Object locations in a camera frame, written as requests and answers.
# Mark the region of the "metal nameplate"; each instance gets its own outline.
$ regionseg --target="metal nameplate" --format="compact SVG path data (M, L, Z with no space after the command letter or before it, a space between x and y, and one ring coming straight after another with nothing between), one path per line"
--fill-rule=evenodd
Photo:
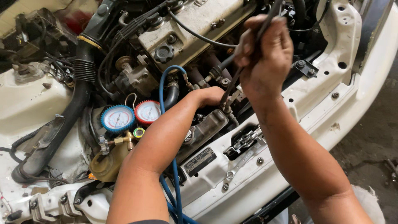
M184 169L188 173L189 177L193 177L193 175L195 175L216 158L217 156L214 151L208 147L199 153L199 155L195 156L195 158L191 159L187 164L185 164Z

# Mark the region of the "red gauge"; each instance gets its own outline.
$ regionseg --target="red gauge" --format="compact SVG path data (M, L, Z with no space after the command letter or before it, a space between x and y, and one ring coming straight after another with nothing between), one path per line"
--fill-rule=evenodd
M134 114L138 123L148 127L160 117L160 104L154 100L141 102L135 107Z

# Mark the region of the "coolant reservoir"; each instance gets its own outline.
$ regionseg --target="coolant reservoir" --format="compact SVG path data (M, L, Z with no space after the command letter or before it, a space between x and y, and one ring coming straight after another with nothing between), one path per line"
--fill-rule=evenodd
M115 182L120 166L128 153L127 142L117 145L101 162L98 162L97 159L102 153L98 153L91 161L89 169L98 180Z

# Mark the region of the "gauge dial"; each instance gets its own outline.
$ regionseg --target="gauge dial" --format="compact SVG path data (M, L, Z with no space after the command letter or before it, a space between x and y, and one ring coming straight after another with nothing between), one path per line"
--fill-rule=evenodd
M118 105L108 108L101 117L102 126L107 131L113 133L122 133L131 128L134 124L134 111L124 105Z
M160 117L160 105L153 100L144 101L135 107L137 121L144 126L150 126Z

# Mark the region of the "blue gauge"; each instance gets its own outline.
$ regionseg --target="blue gauge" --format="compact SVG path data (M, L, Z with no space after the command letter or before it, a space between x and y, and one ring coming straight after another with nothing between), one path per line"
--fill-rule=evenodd
M120 134L134 124L134 111L124 105L113 106L105 110L101 117L104 128L112 133Z

